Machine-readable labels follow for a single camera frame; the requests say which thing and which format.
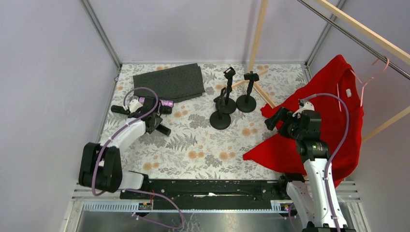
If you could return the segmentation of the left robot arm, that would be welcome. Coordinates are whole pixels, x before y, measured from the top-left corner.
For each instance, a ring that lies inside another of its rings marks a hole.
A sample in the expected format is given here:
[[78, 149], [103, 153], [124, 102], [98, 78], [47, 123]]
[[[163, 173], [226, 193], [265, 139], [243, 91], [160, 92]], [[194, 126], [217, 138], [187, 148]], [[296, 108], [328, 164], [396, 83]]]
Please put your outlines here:
[[166, 136], [171, 129], [162, 125], [161, 115], [155, 109], [144, 107], [128, 113], [125, 124], [113, 135], [99, 143], [87, 143], [83, 148], [78, 183], [91, 188], [94, 196], [119, 189], [140, 189], [143, 175], [122, 172], [121, 153], [145, 134], [158, 131]]

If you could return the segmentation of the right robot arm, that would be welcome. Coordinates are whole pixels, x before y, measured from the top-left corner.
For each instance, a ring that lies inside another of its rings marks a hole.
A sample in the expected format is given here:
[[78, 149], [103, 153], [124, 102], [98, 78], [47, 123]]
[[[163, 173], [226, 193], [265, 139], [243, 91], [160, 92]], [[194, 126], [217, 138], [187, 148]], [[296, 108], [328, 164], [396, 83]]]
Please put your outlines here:
[[296, 143], [296, 151], [309, 177], [286, 173], [286, 193], [301, 219], [304, 232], [353, 232], [340, 209], [333, 182], [329, 146], [320, 139], [321, 115], [312, 107], [293, 112], [284, 107], [265, 124], [272, 130], [278, 122], [283, 125], [279, 135]]

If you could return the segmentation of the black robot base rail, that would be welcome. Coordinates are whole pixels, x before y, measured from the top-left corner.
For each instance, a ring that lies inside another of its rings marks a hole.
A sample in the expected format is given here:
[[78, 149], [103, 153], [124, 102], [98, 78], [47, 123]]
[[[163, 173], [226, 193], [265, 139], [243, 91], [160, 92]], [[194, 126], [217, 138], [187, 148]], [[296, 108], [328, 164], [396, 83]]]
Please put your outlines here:
[[286, 181], [279, 180], [195, 180], [149, 179], [143, 182], [147, 194], [124, 191], [122, 200], [147, 200], [155, 210], [269, 210], [271, 202], [290, 203]]

